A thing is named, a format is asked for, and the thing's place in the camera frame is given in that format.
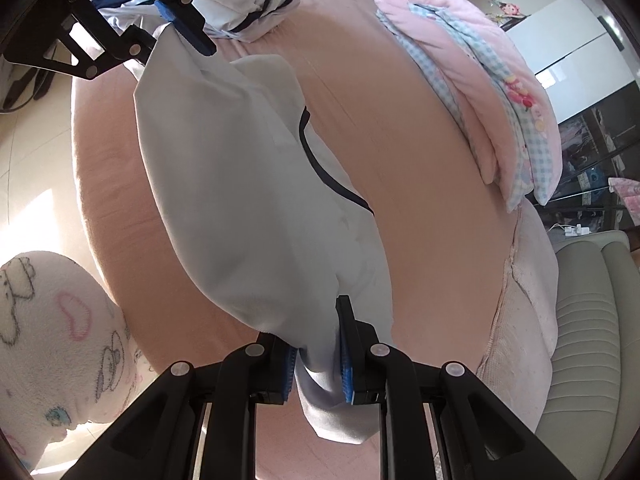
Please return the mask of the white navy-trimmed pants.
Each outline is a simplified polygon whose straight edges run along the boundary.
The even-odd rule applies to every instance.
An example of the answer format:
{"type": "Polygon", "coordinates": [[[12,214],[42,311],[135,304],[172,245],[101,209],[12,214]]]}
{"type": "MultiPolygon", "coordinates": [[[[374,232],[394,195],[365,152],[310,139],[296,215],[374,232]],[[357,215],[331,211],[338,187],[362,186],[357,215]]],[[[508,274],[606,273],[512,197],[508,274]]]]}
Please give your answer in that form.
{"type": "MultiPolygon", "coordinates": [[[[91,0],[111,26],[123,32],[131,25],[154,34],[169,22],[157,0],[91,0]]],[[[277,27],[299,6],[299,0],[193,0],[212,38],[253,42],[277,27]]]]}

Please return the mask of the white navy-trimmed jacket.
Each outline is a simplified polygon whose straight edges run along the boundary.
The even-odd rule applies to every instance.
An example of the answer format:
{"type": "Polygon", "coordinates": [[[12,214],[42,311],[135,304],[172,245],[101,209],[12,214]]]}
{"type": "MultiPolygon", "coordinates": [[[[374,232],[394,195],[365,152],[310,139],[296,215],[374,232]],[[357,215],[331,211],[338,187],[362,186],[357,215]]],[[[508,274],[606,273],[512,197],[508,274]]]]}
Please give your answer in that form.
{"type": "Polygon", "coordinates": [[[314,131],[277,55],[205,56],[171,26],[134,92],[140,150],[170,242],[211,302],[298,350],[303,412],[320,438],[359,444],[372,406],[344,396],[335,303],[383,340],[392,285],[368,203],[314,131]]]}

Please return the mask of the grey padded headboard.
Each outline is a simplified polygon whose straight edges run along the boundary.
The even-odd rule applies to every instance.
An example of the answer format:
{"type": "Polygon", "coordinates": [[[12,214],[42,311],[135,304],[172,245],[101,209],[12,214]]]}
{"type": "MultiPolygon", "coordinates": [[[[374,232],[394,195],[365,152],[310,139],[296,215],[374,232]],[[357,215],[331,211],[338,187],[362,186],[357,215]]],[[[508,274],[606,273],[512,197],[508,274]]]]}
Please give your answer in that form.
{"type": "Polygon", "coordinates": [[[567,240],[559,337],[536,435],[577,479],[639,475],[639,269],[622,231],[567,240]]]}

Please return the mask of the person's pajama clad body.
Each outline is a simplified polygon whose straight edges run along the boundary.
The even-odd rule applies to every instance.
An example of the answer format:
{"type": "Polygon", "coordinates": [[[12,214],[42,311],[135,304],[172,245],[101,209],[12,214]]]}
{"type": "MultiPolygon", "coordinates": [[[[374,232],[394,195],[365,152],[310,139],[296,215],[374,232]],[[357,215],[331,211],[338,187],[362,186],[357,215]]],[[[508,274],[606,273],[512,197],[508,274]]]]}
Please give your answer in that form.
{"type": "Polygon", "coordinates": [[[78,426],[115,420],[154,375],[122,309],[74,260],[2,264],[1,431],[27,470],[78,426]]]}

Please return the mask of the pink bed sheet mattress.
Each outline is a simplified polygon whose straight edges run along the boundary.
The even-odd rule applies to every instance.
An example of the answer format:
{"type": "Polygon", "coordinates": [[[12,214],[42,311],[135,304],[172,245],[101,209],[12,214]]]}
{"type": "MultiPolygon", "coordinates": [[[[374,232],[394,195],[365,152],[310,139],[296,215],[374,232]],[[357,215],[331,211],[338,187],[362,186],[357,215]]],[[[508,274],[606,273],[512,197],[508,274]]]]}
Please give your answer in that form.
{"type": "MultiPolygon", "coordinates": [[[[433,365],[476,367],[488,343],[516,219],[372,0],[300,0],[272,32],[221,39],[229,62],[277,55],[295,72],[314,131],[368,203],[386,255],[393,325],[383,340],[433,365]]],[[[207,365],[259,330],[205,297],[171,245],[146,174],[126,68],[73,83],[80,210],[104,282],[154,370],[207,365]]],[[[373,479],[375,433],[320,438],[296,393],[258,412],[262,479],[373,479]]]]}

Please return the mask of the pink hanging garment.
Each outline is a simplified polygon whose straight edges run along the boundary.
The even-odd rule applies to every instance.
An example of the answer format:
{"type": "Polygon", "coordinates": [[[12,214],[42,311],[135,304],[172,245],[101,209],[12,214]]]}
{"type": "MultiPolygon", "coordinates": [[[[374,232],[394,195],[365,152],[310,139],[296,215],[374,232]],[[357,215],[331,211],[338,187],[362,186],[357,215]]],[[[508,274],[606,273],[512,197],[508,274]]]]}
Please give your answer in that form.
{"type": "Polygon", "coordinates": [[[608,187],[623,200],[628,209],[638,208],[640,203],[640,182],[627,178],[609,178],[608,187]]]}

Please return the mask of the folded pink checkered quilt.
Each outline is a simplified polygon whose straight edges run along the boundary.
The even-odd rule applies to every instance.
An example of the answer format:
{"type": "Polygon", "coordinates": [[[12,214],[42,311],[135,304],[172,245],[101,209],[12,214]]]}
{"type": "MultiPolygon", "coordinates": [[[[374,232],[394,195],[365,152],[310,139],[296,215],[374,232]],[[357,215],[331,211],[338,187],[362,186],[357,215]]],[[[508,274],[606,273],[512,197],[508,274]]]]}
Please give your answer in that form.
{"type": "Polygon", "coordinates": [[[482,180],[507,211],[532,194],[549,203],[562,174],[548,94],[510,37],[469,0],[373,0],[462,131],[482,180]]]}

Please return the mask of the white black wardrobe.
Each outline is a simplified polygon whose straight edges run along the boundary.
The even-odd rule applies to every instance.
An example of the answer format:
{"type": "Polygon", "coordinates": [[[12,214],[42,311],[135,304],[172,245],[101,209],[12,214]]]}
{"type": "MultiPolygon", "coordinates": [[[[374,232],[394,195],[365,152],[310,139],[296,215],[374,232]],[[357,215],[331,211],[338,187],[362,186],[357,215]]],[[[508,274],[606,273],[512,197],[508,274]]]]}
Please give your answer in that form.
{"type": "Polygon", "coordinates": [[[561,135],[561,179],[538,209],[542,220],[630,226],[608,181],[639,177],[639,86],[614,22],[582,0],[555,0],[508,34],[546,90],[561,135]]]}

